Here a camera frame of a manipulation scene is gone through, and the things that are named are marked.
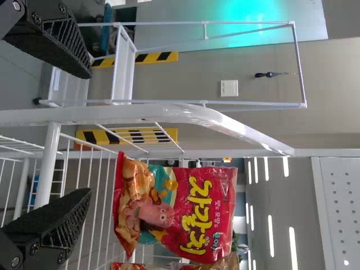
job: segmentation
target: green light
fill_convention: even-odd
[[[217,10],[217,20],[226,21],[287,21],[279,0],[226,0]],[[209,28],[210,35],[231,34],[266,28],[274,25],[214,25]],[[288,42],[289,29],[260,31],[251,34],[226,38],[228,47],[246,47],[262,44]]]

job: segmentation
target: beige wall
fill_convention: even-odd
[[[359,38],[300,44],[307,110],[228,115],[294,147],[359,148],[359,47]],[[253,78],[256,72],[267,71],[296,72],[292,44],[188,52],[181,53],[176,63],[136,66],[133,97],[215,99],[220,80],[237,79],[237,100],[300,102],[296,75]],[[111,72],[95,72],[99,80],[93,80],[90,92],[105,89],[104,80],[111,78]],[[215,143],[216,148],[249,147],[207,129],[178,127],[185,148],[214,148]]]

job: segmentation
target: wall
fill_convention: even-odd
[[[295,21],[300,41],[327,39],[321,0],[152,0],[140,3],[137,21]],[[266,25],[209,25],[208,36],[266,27]],[[201,25],[137,26],[138,49],[204,37]],[[194,51],[291,42],[290,29],[262,31],[197,44],[171,46],[171,50]]]
[[[359,1],[322,0],[322,3],[330,39],[360,36]]]
[[[359,46],[358,38],[300,43],[307,110],[228,115],[294,147],[357,148]],[[220,80],[238,79],[234,100],[300,101],[296,75],[254,79],[259,71],[295,72],[293,45],[181,53],[176,63],[136,66],[134,98],[218,98]],[[177,126],[185,147],[213,148],[214,142],[226,149],[244,147],[207,129]]]

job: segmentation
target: chips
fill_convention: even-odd
[[[236,168],[147,166],[119,153],[115,233],[130,257],[140,240],[212,263],[231,251]]]

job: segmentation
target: octopus cartoon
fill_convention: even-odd
[[[174,220],[174,209],[166,204],[152,204],[150,197],[145,200],[132,201],[124,209],[128,228],[140,230],[140,220],[161,228],[169,228]]]

